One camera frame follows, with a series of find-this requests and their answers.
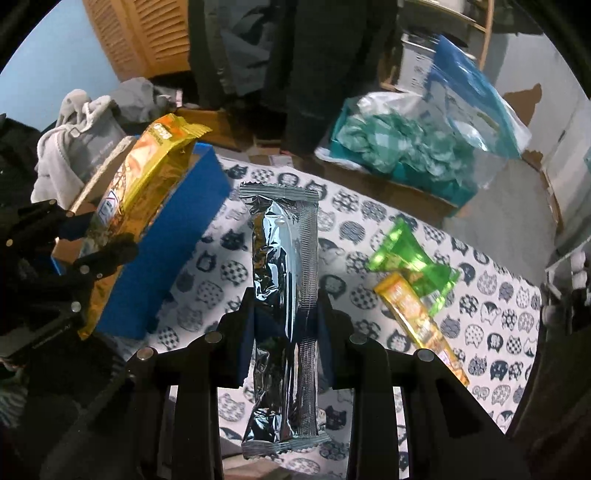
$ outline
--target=blue box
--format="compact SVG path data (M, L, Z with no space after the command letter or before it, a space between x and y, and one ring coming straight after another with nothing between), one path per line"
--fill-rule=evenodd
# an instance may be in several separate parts
M230 194L230 183L211 145L200 156L139 243L136 259L123 267L96 330L141 339L195 244Z

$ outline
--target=foil wrapper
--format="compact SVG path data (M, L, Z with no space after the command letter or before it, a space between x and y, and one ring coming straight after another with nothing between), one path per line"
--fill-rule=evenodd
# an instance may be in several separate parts
M435 353L456 378L467 387L470 384L453 349L445 340L437 323L429 316L411 285L399 272L382 280L374 291L380 296L398 322L419 348L429 348Z
M329 440L317 398L318 194L246 183L240 198L254 225L255 406L245 457Z

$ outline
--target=gray cloth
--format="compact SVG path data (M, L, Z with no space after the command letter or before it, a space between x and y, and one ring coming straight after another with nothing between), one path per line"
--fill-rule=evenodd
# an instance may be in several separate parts
M261 90L277 27L278 1L217 1L217 21L236 92L243 96Z
M120 124L146 123L176 109L176 92L136 77L121 82L109 96L119 108L117 120Z
M31 201L56 199L69 208L86 182L123 139L113 118L111 97L94 101L84 90L73 90L62 101L56 127L37 144L37 174Z

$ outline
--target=green plastic wrapper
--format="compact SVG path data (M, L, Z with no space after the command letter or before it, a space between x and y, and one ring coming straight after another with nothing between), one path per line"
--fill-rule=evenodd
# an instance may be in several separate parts
M431 260L403 218L394 223L369 259L368 268L373 272L399 271L431 317L443 308L447 294L460 278L458 270Z

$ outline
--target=gold snack wrapper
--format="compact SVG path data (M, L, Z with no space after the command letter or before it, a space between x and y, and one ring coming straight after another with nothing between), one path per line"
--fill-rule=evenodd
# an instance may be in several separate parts
M131 233L135 242L152 224L161 205L190 167L196 140L211 129L188 124L172 113L154 121L135 143L99 203L86 232L80 256L97 252L111 238ZM95 282L90 294L82 339L93 332L121 268Z
M437 324L429 316L418 295L399 272L382 280L374 291L394 314L420 348L429 348L467 387L468 377Z

